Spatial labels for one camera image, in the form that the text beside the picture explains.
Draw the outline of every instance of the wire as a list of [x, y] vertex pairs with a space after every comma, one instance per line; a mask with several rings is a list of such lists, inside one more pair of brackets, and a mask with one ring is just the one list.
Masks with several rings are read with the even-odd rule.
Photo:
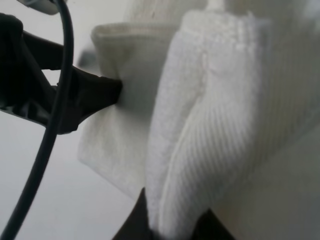
[[52, 113], [30, 175], [13, 210], [13, 213], [1, 234], [0, 240], [14, 240], [27, 216], [45, 173], [49, 157], [54, 147], [57, 133], [63, 118], [63, 113], [67, 105], [74, 57], [73, 26], [65, 1], [54, 0], [54, 3], [61, 15], [64, 38], [63, 60], [57, 93], [54, 100]]

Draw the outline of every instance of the white towel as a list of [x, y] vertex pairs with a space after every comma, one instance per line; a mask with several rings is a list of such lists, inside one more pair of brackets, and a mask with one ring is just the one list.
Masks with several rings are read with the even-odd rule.
[[[270, 47], [266, 22], [250, 14], [238, 17], [221, 8], [188, 13], [171, 43], [149, 138], [146, 194], [150, 226], [162, 239], [188, 239], [198, 217], [212, 206], [222, 213], [220, 218], [236, 239], [289, 240], [301, 236], [299, 231], [308, 233], [308, 239], [318, 239], [315, 226], [320, 224], [320, 217], [312, 215], [320, 200], [317, 162], [313, 158], [305, 166], [303, 158], [290, 162], [287, 157], [292, 155], [282, 155], [283, 159], [277, 159], [282, 161], [282, 170], [287, 165], [294, 171], [282, 171], [281, 177], [278, 171], [278, 180], [283, 182], [278, 185], [267, 178], [276, 162], [273, 168], [266, 166], [273, 155], [289, 148], [319, 123], [319, 36], [311, 27], [297, 24], [288, 2], [249, 1], [241, 5], [238, 1], [233, 9], [241, 13], [237, 4], [243, 9], [251, 6], [273, 21]], [[318, 143], [319, 138], [311, 139]], [[320, 155], [317, 148], [311, 149], [316, 151], [311, 156]], [[302, 166], [303, 173], [294, 175]], [[261, 168], [268, 169], [263, 175], [267, 179], [258, 178], [258, 182], [265, 180], [268, 186], [250, 187], [253, 178], [247, 183], [249, 190], [227, 197], [232, 187], [239, 188], [252, 175], [259, 177], [254, 173]], [[304, 191], [296, 185], [299, 181], [308, 185]], [[259, 194], [260, 188], [268, 191]], [[275, 227], [271, 217], [264, 222], [265, 216], [254, 214], [256, 208], [252, 206], [263, 209], [263, 196], [270, 194], [271, 198], [278, 192], [287, 196], [268, 205], [274, 208]], [[239, 196], [250, 202], [238, 205]], [[288, 201], [288, 196], [299, 197], [295, 203], [300, 207], [283, 201]], [[218, 202], [224, 199], [230, 206], [223, 204], [222, 210]], [[308, 204], [313, 211], [308, 210], [304, 215], [307, 219], [301, 219], [299, 214]], [[228, 207], [239, 211], [228, 211]], [[281, 207], [286, 212], [276, 211]], [[249, 216], [256, 219], [247, 217], [243, 209], [251, 210]], [[277, 231], [266, 234], [268, 226], [258, 227], [249, 220], [267, 223]], [[302, 226], [308, 226], [303, 221], [310, 221], [312, 229], [290, 229], [286, 221]]]
[[161, 23], [118, 23], [92, 32], [102, 75], [122, 80], [123, 89], [116, 105], [88, 119], [78, 157], [133, 199], [145, 186], [149, 127], [175, 31]]
[[[165, 52], [159, 50], [162, 60], [155, 62], [162, 63], [144, 76], [143, 68], [154, 63], [139, 61], [143, 46], [134, 43], [135, 51], [129, 50], [134, 68], [128, 68], [127, 58], [117, 50], [107, 49], [112, 48], [110, 39], [115, 44], [121, 39], [119, 52], [129, 46], [123, 39], [137, 37], [130, 29], [139, 21], [152, 22], [143, 24], [152, 33], [158, 23], [179, 23], [183, 12], [171, 11], [173, 2], [179, 1], [136, 0], [144, 5], [137, 5], [128, 19], [137, 23], [106, 27], [101, 38], [106, 45], [97, 45], [104, 75], [123, 78], [125, 86], [130, 79], [138, 85], [140, 77], [145, 77], [142, 83], [158, 82]], [[197, 217], [210, 206], [239, 240], [319, 239], [320, 219], [314, 214], [320, 200], [320, 133], [315, 128], [320, 119], [319, 4], [308, 0], [313, 7], [302, 7], [302, 2], [237, 0], [230, 2], [232, 14], [225, 1], [211, 0], [209, 9], [185, 16], [170, 46], [148, 145], [150, 226], [164, 239], [187, 239]], [[199, 3], [189, 6], [201, 9]], [[270, 31], [261, 18], [270, 20]], [[174, 32], [165, 34], [163, 51]], [[151, 50], [156, 46], [148, 46], [146, 41], [151, 60], [158, 54]], [[130, 99], [126, 96], [134, 89], [121, 97]], [[113, 106], [89, 120], [79, 156], [134, 197], [145, 183], [152, 110], [140, 118], [135, 117], [136, 109], [141, 115], [139, 108], [124, 109]]]

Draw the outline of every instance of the ribbed fabric texture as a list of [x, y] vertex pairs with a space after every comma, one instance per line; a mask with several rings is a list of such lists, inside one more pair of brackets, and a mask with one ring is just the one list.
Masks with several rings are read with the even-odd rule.
[[127, 23], [92, 32], [102, 75], [121, 79], [123, 90], [116, 106], [88, 119], [78, 158], [133, 199], [145, 186], [150, 122], [169, 44], [184, 13], [206, 2], [133, 0]]
[[252, 164], [267, 25], [253, 16], [194, 11], [171, 43], [146, 168], [149, 223], [162, 239], [187, 239]]

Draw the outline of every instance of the white surface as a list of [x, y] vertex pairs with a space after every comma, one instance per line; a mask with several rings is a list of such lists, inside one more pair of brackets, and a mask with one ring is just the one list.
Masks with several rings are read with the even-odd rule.
[[133, 0], [126, 18], [131, 22], [179, 25], [186, 12], [204, 9], [207, 2], [208, 0]]
[[171, 24], [121, 23], [92, 32], [101, 72], [121, 79], [117, 105], [88, 120], [78, 158], [125, 194], [145, 186], [145, 160], [157, 88], [171, 38]]
[[[74, 25], [75, 63], [98, 24], [119, 22], [127, 1], [70, 0]], [[28, 9], [14, 0], [1, 0], [0, 12], [15, 15], [24, 29], [62, 43], [60, 16]], [[59, 72], [46, 71], [55, 82]], [[45, 129], [0, 112], [0, 231], [20, 196]], [[83, 125], [59, 136], [47, 171], [17, 236], [17, 240], [111, 239], [124, 223], [134, 202], [76, 159]]]
[[199, 217], [252, 163], [246, 153], [256, 140], [268, 28], [224, 6], [185, 14], [160, 79], [146, 197], [161, 239], [189, 239]]

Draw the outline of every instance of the clamp jaw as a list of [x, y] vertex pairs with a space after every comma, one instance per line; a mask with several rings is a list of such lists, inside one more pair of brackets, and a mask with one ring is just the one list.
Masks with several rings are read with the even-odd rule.
[[[20, 20], [0, 13], [0, 111], [47, 126], [56, 96], [42, 70], [60, 70], [63, 46], [23, 31]], [[120, 80], [72, 69], [68, 102], [58, 134], [117, 103]]]

